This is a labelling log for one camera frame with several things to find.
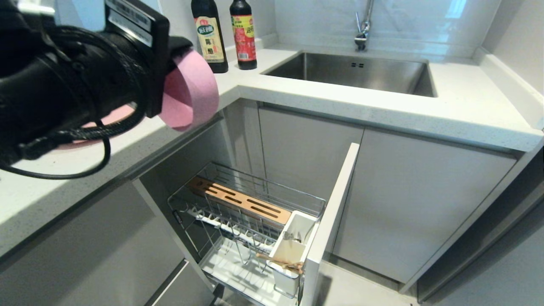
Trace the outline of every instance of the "white countertop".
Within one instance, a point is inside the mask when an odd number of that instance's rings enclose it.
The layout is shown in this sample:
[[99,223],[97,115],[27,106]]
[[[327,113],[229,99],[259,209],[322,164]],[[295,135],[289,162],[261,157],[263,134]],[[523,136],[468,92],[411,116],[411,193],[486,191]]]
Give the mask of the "white countertop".
[[[255,70],[242,71],[230,63],[228,73],[216,75],[221,96],[219,109],[243,97],[520,151],[532,150],[544,136],[542,131],[527,124],[480,67],[469,59],[430,59],[436,98],[260,75],[300,50],[301,47],[281,45],[260,50]],[[357,55],[331,48],[304,50]],[[363,55],[384,56],[372,52]],[[39,180],[0,170],[0,256],[181,134],[169,129],[158,117],[146,118],[136,128],[112,139],[110,164],[83,179]],[[23,161],[15,166],[44,173],[77,173],[97,163],[102,158],[102,150],[102,145],[97,144],[85,149],[54,151],[38,161]]]

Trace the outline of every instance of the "cabinet door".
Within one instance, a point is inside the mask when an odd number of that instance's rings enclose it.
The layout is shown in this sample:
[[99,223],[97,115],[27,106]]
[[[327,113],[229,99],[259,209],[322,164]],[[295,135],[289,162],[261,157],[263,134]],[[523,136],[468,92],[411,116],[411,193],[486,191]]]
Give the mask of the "cabinet door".
[[328,199],[351,143],[363,129],[302,114],[259,109],[267,179]]
[[407,282],[515,163],[366,129],[334,253]]
[[127,182],[14,257],[0,266],[1,305],[134,306],[148,302],[184,254]]
[[187,261],[158,293],[157,299],[148,303],[149,306],[203,306],[209,305],[213,299],[208,287],[202,285],[199,275]]
[[344,211],[349,186],[351,184],[355,161],[359,145],[352,143],[345,156],[342,167],[336,179],[331,197],[327,203],[325,212],[319,222],[316,236],[306,258],[304,268],[304,291],[302,294],[301,306],[312,306],[318,303],[317,299],[322,286],[325,284],[323,275],[319,270],[323,268],[322,262],[328,260],[332,253],[338,229]]

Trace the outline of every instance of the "chopsticks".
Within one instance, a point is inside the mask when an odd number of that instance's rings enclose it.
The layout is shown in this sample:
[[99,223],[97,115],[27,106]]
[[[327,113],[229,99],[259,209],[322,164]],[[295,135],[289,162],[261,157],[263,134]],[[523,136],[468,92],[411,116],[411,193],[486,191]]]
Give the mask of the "chopsticks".
[[261,254],[261,253],[257,253],[257,257],[273,261],[274,263],[280,265],[282,267],[282,269],[286,269],[286,270],[289,270],[291,272],[298,273],[298,274],[303,274],[302,267],[304,266],[304,262],[302,262],[302,261],[288,262],[288,261],[284,261],[284,260],[281,260],[281,259],[278,259],[278,258],[275,258],[275,257],[267,256],[267,255],[264,255],[264,254]]

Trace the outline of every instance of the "floor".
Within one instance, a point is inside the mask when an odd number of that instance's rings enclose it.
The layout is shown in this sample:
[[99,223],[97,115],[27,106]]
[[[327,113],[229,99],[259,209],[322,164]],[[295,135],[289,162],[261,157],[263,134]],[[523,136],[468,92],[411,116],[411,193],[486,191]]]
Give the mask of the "floor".
[[[417,306],[417,299],[397,292],[398,284],[341,260],[325,263],[317,306]],[[250,306],[242,296],[225,289],[215,306]]]

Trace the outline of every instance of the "soy sauce bottle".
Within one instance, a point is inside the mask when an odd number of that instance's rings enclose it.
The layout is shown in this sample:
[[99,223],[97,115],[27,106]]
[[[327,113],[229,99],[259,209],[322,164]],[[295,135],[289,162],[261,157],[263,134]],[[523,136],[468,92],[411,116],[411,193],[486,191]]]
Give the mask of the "soy sauce bottle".
[[195,18],[196,35],[199,38],[202,57],[212,68],[213,73],[227,72],[228,62],[217,5],[213,0],[192,0],[191,10]]
[[255,69],[257,68],[257,52],[251,7],[245,0],[234,0],[230,11],[238,66],[242,70]]

